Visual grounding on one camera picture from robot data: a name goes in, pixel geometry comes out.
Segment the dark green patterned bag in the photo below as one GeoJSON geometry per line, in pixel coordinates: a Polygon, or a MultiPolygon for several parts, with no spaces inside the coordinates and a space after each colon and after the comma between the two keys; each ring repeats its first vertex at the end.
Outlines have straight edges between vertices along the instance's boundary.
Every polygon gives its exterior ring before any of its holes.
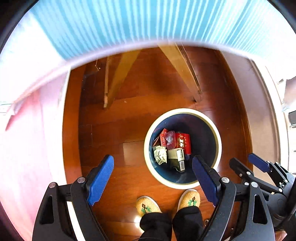
{"type": "Polygon", "coordinates": [[[182,148],[168,150],[170,167],[182,173],[185,171],[185,155],[182,148]]]}

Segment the clear plastic wrapper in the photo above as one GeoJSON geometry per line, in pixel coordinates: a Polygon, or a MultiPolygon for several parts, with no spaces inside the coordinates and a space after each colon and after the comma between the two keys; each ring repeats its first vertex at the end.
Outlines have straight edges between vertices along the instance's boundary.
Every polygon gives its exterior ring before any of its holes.
{"type": "Polygon", "coordinates": [[[176,134],[174,131],[168,131],[165,135],[166,148],[172,150],[176,147],[176,134]]]}

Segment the yellow paper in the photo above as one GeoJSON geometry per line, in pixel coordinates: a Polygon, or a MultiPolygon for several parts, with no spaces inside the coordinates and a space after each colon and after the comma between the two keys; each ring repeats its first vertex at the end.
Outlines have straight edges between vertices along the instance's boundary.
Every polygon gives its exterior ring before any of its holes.
{"type": "Polygon", "coordinates": [[[154,151],[154,159],[159,165],[167,163],[167,150],[164,146],[154,146],[152,149],[154,151]]]}

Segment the orange red snack packet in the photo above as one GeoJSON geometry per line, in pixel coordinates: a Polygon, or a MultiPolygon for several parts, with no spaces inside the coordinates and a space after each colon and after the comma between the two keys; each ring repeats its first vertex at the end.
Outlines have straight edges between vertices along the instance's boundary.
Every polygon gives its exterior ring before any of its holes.
{"type": "Polygon", "coordinates": [[[165,147],[167,145],[167,141],[166,141],[167,132],[168,132],[168,130],[166,128],[164,128],[159,135],[161,146],[163,146],[163,147],[165,147]]]}

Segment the right embroidered slipper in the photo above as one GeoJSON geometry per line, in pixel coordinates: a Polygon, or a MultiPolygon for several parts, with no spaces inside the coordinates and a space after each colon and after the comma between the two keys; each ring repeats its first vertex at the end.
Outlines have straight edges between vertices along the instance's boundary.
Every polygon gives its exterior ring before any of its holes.
{"type": "Polygon", "coordinates": [[[201,203],[200,194],[195,189],[186,190],[180,197],[178,202],[177,211],[186,207],[199,207],[201,203]]]}

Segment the embroidered slipper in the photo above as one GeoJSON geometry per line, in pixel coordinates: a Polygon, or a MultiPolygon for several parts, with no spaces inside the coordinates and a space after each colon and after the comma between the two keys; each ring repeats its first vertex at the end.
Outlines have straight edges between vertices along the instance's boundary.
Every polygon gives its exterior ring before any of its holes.
{"type": "Polygon", "coordinates": [[[137,214],[143,217],[148,213],[161,213],[161,209],[158,204],[148,196],[141,196],[136,200],[135,207],[137,209],[137,214]]]}
{"type": "Polygon", "coordinates": [[[201,203],[200,194],[195,189],[186,190],[180,197],[178,202],[177,211],[186,207],[199,207],[201,203]]]}

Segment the red packet in bin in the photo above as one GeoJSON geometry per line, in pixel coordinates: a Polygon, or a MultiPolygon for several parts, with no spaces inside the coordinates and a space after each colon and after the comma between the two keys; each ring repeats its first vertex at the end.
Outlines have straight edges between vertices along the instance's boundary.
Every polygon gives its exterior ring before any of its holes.
{"type": "Polygon", "coordinates": [[[191,139],[188,133],[176,133],[176,148],[182,148],[185,155],[191,155],[191,139]]]}

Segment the left embroidered slipper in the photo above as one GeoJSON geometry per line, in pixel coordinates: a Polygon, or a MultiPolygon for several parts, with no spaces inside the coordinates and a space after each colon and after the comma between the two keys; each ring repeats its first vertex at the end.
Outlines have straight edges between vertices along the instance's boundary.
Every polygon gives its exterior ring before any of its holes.
{"type": "Polygon", "coordinates": [[[137,214],[143,217],[148,213],[161,213],[161,209],[158,204],[148,196],[141,196],[136,200],[135,207],[137,209],[137,214]]]}

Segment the blue bin with cream rim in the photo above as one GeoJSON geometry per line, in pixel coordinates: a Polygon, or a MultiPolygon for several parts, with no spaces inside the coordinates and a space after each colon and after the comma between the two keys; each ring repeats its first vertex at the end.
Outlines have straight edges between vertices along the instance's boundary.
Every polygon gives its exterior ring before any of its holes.
{"type": "Polygon", "coordinates": [[[220,133],[205,114],[177,108],[162,114],[149,128],[144,140],[144,159],[150,173],[173,189],[199,186],[192,168],[201,156],[217,170],[222,156],[220,133]]]}

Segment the wooden table legs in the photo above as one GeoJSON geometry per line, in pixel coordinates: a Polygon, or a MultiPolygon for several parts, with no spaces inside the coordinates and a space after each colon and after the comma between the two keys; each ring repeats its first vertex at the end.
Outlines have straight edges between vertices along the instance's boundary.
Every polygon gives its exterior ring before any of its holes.
{"type": "MultiPolygon", "coordinates": [[[[182,43],[172,43],[169,45],[158,44],[157,48],[161,50],[162,54],[166,57],[166,60],[174,68],[173,71],[178,73],[186,87],[191,92],[193,100],[195,102],[200,102],[202,100],[201,85],[184,45],[182,43]]],[[[121,53],[119,63],[114,70],[111,80],[109,80],[109,68],[114,56],[107,56],[104,74],[104,109],[109,109],[115,101],[141,51],[142,49],[138,49],[121,53]]],[[[163,77],[163,65],[161,65],[158,60],[145,60],[143,63],[137,64],[136,66],[139,69],[138,72],[140,75],[146,73],[149,77],[156,78],[156,80],[160,80],[161,77],[163,77]]]]}

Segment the pink bed blanket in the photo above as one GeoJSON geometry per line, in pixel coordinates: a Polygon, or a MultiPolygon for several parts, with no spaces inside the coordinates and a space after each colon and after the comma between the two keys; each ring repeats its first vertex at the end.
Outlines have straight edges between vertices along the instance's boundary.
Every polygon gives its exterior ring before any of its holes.
{"type": "Polygon", "coordinates": [[[66,184],[62,125],[69,73],[31,93],[1,128],[1,204],[23,240],[31,240],[51,182],[66,184]]]}

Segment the tree-print tablecloth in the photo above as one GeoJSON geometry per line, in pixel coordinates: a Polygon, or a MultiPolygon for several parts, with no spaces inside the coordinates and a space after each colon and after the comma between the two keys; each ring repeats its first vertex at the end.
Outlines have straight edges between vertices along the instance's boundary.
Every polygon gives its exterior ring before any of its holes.
{"type": "Polygon", "coordinates": [[[295,32],[268,1],[38,1],[1,52],[1,80],[36,81],[74,59],[156,41],[261,58],[295,76],[295,32]]]}

